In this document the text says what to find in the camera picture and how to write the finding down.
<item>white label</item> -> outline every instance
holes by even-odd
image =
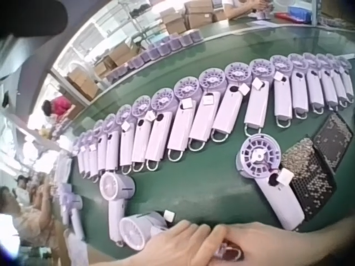
[[[172,223],[174,221],[175,218],[175,212],[170,212],[167,209],[164,212],[164,219],[169,222]]]
[[[282,78],[283,78],[283,74],[282,74],[281,72],[277,71],[277,72],[275,73],[275,76],[273,76],[273,78],[274,78],[275,80],[277,80],[277,81],[281,81]]]
[[[183,109],[188,109],[188,108],[192,108],[192,99],[191,98],[187,98],[181,101],[182,103],[182,108]]]
[[[127,131],[129,129],[130,125],[127,121],[124,121],[121,127],[124,131]]]
[[[155,113],[153,111],[148,111],[144,117],[146,120],[152,122],[156,119]]]
[[[91,144],[89,146],[89,148],[90,148],[90,151],[96,151],[96,144]]]
[[[263,86],[263,82],[259,79],[259,78],[255,78],[253,83],[252,83],[252,86],[256,89],[256,90],[260,90],[261,87]]]
[[[292,173],[290,170],[283,168],[280,174],[278,175],[278,177],[276,178],[276,181],[279,182],[280,184],[283,184],[284,186],[288,186],[291,183],[294,176],[295,174]]]
[[[240,93],[245,96],[249,93],[250,88],[248,85],[246,85],[245,83],[243,83],[240,87],[239,87],[239,91]]]
[[[204,105],[212,105],[213,104],[213,95],[205,95],[202,98],[202,102]]]

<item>fan guard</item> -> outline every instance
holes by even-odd
[[[247,178],[268,178],[281,163],[277,141],[266,134],[255,134],[244,141],[236,157],[238,172]]]
[[[303,58],[308,62],[310,68],[314,70],[321,70],[322,64],[317,60],[317,57],[311,53],[304,53]]]
[[[329,62],[329,59],[324,54],[317,54],[317,60],[321,63],[322,68],[327,70],[333,69],[331,62]]]
[[[272,82],[275,74],[275,67],[266,59],[255,59],[249,64],[253,78],[259,78]]]
[[[180,79],[174,86],[174,94],[180,100],[191,98],[199,103],[202,97],[199,80],[194,76]]]
[[[150,110],[150,97],[143,95],[137,98],[132,105],[132,115],[141,118]]]
[[[251,85],[251,70],[247,64],[239,62],[231,63],[226,66],[224,73],[231,84],[241,85],[245,83],[248,86]]]
[[[209,68],[203,71],[199,76],[199,82],[204,90],[222,91],[227,88],[227,80],[224,71],[219,68]]]
[[[307,73],[308,68],[310,67],[307,60],[304,59],[300,54],[289,54],[289,60],[292,62],[293,67],[302,73]]]
[[[170,88],[158,90],[151,98],[151,107],[155,111],[176,111],[178,101],[175,98],[174,91]]]
[[[116,123],[122,125],[124,121],[131,118],[132,107],[129,104],[125,104],[118,109],[116,114]]]
[[[283,55],[273,55],[270,58],[270,62],[274,65],[275,70],[283,75],[287,77],[292,75],[293,64],[287,57],[284,57]]]

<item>cardboard box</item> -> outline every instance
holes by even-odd
[[[214,10],[213,18],[212,18],[213,22],[224,21],[226,19],[227,17],[222,8]]]
[[[198,29],[212,23],[212,14],[190,14],[187,15],[190,29]]]
[[[162,20],[164,24],[167,24],[179,18],[182,18],[182,15],[179,12],[175,12],[173,14],[162,17]]]
[[[173,33],[180,34],[186,31],[185,20],[183,18],[169,22],[165,25],[165,27],[169,34],[173,34]]]

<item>worker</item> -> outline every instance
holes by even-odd
[[[214,258],[225,240],[243,250],[242,261]],[[354,240],[355,216],[311,233],[291,232],[261,223],[218,225],[211,230],[205,224],[181,221],[154,236],[140,253],[95,266],[304,266],[348,247]]]
[[[227,19],[236,19],[270,7],[269,0],[222,0]]]
[[[42,105],[42,111],[45,116],[55,115],[56,120],[60,118],[72,107],[72,103],[64,96],[59,96],[52,101],[45,100]]]

